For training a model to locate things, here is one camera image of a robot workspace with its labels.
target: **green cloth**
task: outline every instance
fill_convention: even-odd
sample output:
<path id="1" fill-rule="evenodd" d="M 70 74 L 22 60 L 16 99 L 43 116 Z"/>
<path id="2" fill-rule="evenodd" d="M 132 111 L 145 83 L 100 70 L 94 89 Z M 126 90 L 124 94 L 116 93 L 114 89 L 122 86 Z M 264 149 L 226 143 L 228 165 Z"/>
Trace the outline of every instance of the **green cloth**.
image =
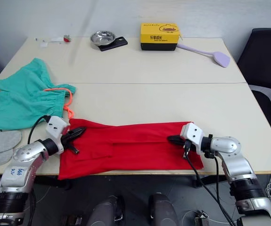
<path id="1" fill-rule="evenodd" d="M 62 117 L 65 90 L 43 91 L 51 88 L 75 87 L 68 84 L 55 86 L 49 78 L 45 63 L 35 58 L 10 77 L 0 80 L 0 129 L 32 127 L 42 115 Z"/>

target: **black cable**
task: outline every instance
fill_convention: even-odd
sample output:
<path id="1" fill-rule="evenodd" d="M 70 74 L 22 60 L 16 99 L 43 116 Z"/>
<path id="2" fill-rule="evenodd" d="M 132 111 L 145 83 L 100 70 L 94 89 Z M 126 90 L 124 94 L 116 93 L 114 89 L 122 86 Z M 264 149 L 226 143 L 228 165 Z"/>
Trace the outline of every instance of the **black cable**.
<path id="1" fill-rule="evenodd" d="M 28 220 L 27 226 L 32 225 L 33 216 L 35 214 L 35 209 L 36 209 L 36 203 L 37 203 L 37 200 L 36 200 L 35 191 L 34 191 L 34 189 L 32 189 L 31 195 L 30 195 L 30 218 Z"/>
<path id="2" fill-rule="evenodd" d="M 38 120 L 35 122 L 35 124 L 33 125 L 31 131 L 30 131 L 30 134 L 28 135 L 28 139 L 27 139 L 27 144 L 29 145 L 30 142 L 31 142 L 31 136 L 33 134 L 33 130 L 35 129 L 35 127 L 38 125 L 38 123 L 42 120 L 42 119 L 45 119 L 45 121 L 49 121 L 50 119 L 50 116 L 49 115 L 43 115 L 41 116 L 40 118 L 38 118 Z"/>
<path id="3" fill-rule="evenodd" d="M 214 194 L 210 191 L 210 189 L 208 189 L 205 184 L 202 182 L 200 175 L 198 174 L 196 168 L 193 166 L 192 162 L 189 159 L 188 153 L 185 154 L 185 158 L 188 161 L 188 163 L 190 164 L 191 168 L 193 169 L 193 171 L 196 174 L 197 180 L 200 182 L 200 184 L 202 184 L 202 186 L 206 189 L 206 191 L 213 197 L 213 199 L 218 203 L 219 207 L 221 206 L 220 202 L 218 202 L 217 198 L 214 196 Z M 230 225 L 232 226 L 236 226 L 235 223 L 233 222 L 233 220 L 231 219 L 230 215 L 226 212 L 226 210 L 222 207 L 222 212 L 224 214 L 224 216 L 226 217 L 227 221 L 229 222 Z"/>
<path id="4" fill-rule="evenodd" d="M 215 160 L 215 163 L 216 163 L 216 195 L 217 195 L 217 200 L 218 200 L 219 207 L 220 207 L 220 209 L 221 209 L 223 215 L 225 216 L 225 218 L 228 220 L 228 222 L 229 222 L 229 224 L 230 224 L 231 221 L 229 221 L 228 216 L 225 215 L 223 209 L 221 208 L 222 205 L 221 205 L 221 203 L 220 203 L 220 196 L 219 196 L 219 164 L 218 164 L 218 160 L 217 160 L 216 157 L 214 158 L 214 160 Z"/>

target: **black phone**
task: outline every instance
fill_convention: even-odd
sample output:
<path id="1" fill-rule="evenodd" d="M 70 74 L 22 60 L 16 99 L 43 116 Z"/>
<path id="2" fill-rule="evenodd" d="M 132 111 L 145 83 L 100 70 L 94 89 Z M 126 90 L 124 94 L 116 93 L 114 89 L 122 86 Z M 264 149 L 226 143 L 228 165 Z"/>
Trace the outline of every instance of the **black phone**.
<path id="1" fill-rule="evenodd" d="M 105 50 L 109 50 L 109 49 L 112 49 L 112 48 L 124 46 L 124 45 L 127 45 L 127 44 L 128 44 L 128 42 L 124 37 L 118 37 L 112 43 L 110 43 L 109 45 L 99 46 L 99 49 L 101 51 L 105 51 Z"/>

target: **red object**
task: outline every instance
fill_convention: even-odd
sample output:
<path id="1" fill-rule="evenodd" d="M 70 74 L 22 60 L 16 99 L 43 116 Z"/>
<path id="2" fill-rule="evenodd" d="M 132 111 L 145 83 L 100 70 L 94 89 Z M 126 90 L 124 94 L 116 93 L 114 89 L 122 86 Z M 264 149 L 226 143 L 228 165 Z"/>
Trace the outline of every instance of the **red object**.
<path id="1" fill-rule="evenodd" d="M 70 129 L 86 131 L 74 141 L 80 151 L 65 151 L 60 158 L 59 179 L 77 178 L 110 170 L 190 170 L 183 159 L 183 148 L 168 142 L 180 134 L 188 122 L 107 126 L 83 119 L 71 119 Z M 190 152 L 197 169 L 203 168 L 200 156 Z"/>

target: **metal bowl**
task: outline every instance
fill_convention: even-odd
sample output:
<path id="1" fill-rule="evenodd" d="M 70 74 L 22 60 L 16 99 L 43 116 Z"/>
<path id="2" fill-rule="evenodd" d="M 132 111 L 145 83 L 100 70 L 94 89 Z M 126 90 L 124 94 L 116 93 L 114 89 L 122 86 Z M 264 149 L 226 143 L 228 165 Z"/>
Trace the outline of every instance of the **metal bowl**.
<path id="1" fill-rule="evenodd" d="M 90 37 L 90 40 L 96 46 L 106 46 L 115 40 L 115 34 L 109 31 L 98 31 Z"/>

